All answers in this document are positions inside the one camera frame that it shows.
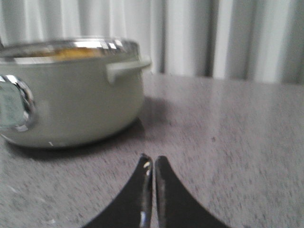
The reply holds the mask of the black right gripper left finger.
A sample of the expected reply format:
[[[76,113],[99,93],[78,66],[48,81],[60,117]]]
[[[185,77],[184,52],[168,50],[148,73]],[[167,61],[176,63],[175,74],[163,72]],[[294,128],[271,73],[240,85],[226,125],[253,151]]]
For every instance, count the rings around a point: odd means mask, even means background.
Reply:
[[[149,228],[152,216],[152,159],[141,154],[128,182],[85,228]]]

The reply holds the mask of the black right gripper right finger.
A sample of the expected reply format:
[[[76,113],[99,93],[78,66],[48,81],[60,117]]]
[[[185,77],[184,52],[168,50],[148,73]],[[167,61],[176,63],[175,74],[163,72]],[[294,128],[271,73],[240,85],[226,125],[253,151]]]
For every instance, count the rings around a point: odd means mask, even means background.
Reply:
[[[156,202],[161,228],[226,228],[189,193],[166,156],[155,162]]]

